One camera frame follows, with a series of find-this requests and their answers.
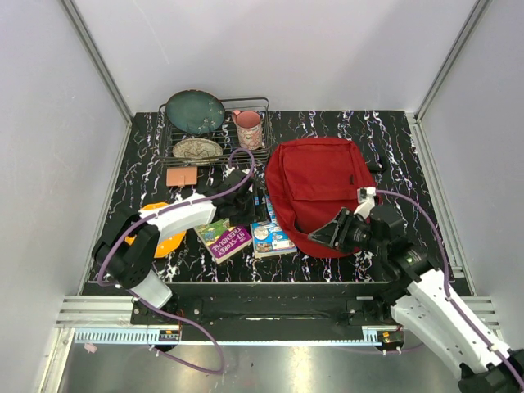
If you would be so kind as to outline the teal round plate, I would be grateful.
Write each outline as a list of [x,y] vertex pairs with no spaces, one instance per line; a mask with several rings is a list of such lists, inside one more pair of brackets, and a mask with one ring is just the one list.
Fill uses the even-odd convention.
[[171,124],[185,133],[202,135],[220,129],[226,115],[223,103],[210,93],[184,90],[165,104]]

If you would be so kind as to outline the pink patterned mug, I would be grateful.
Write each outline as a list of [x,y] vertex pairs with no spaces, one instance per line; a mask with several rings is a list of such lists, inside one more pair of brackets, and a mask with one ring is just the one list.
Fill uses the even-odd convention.
[[263,145],[263,125],[261,115],[256,111],[232,112],[233,123],[237,127],[240,146],[253,151]]

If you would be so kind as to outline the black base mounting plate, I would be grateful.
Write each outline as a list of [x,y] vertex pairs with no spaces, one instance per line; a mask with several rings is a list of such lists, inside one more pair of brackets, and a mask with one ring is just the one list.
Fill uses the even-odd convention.
[[408,294],[397,282],[177,282],[165,312],[203,326],[219,322],[319,321],[392,324],[390,307]]

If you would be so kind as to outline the beige patterned plate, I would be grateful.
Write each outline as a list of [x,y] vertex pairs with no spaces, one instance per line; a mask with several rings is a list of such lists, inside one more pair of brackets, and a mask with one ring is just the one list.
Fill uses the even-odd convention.
[[174,145],[174,158],[187,163],[215,162],[223,155],[222,147],[205,138],[186,138]]

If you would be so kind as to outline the purple treehouse book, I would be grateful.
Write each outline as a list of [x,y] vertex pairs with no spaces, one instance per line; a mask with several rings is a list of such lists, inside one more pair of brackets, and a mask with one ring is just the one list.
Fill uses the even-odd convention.
[[231,225],[229,219],[200,225],[194,230],[216,264],[221,264],[252,243],[251,232],[243,226]]

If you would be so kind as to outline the pink leather wallet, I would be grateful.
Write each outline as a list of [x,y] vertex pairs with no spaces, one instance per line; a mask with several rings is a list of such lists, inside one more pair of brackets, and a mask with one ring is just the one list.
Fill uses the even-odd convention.
[[168,168],[166,185],[168,187],[185,187],[197,184],[198,168],[196,166]]

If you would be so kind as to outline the red student backpack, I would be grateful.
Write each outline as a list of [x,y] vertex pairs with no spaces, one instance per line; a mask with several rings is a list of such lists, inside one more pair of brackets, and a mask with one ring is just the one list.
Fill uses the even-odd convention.
[[264,178],[278,224],[300,251],[321,259],[359,252],[335,251],[308,239],[341,208],[353,211],[360,188],[376,185],[354,142],[300,138],[281,143],[269,158]]

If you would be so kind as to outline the aluminium frame rail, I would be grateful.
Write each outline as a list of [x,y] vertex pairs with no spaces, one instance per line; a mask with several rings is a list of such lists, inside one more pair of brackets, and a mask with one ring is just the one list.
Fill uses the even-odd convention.
[[395,322],[343,327],[319,321],[236,321],[203,326],[156,314],[130,296],[68,296],[56,325],[73,328],[78,342],[161,346],[208,345],[212,339],[222,346],[378,346],[382,332],[399,329]]

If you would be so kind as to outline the blue cartoon book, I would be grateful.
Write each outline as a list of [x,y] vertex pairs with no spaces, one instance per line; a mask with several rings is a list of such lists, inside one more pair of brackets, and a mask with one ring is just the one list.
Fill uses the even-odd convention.
[[265,224],[251,224],[255,258],[262,259],[297,252],[295,244],[280,228],[269,196],[265,195],[263,201],[268,211],[269,220]]

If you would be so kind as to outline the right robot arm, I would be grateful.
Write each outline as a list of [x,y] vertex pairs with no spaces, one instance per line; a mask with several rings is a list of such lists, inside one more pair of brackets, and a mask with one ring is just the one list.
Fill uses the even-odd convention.
[[336,251],[371,251],[391,278],[372,303],[381,324],[411,331],[458,380],[462,392],[521,392],[523,352],[500,340],[454,291],[427,253],[406,236],[391,206],[375,206],[367,218],[343,208],[309,239]]

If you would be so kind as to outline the orange yellow plate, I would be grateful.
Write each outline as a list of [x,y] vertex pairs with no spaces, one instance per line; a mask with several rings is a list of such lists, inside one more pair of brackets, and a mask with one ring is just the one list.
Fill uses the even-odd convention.
[[[144,205],[138,211],[138,213],[141,218],[144,218],[151,213],[159,213],[165,207],[169,207],[167,202],[151,203]],[[148,225],[157,226],[158,232],[160,233],[154,255],[155,259],[165,258],[168,254],[175,251],[181,245],[182,240],[186,236],[186,230],[176,233],[172,226],[179,221],[177,215],[182,212],[182,208],[170,210],[169,212],[164,213],[159,217],[155,217],[151,221],[147,222]]]

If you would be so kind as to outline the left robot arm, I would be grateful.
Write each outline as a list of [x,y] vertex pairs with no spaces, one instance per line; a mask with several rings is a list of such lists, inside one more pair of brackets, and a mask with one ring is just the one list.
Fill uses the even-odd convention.
[[189,229],[222,219],[246,225],[255,212],[253,172],[233,169],[214,186],[202,187],[186,199],[155,209],[123,208],[114,213],[92,250],[99,266],[98,285],[120,286],[146,301],[148,314],[160,324],[176,316],[173,292],[152,269],[163,242]]

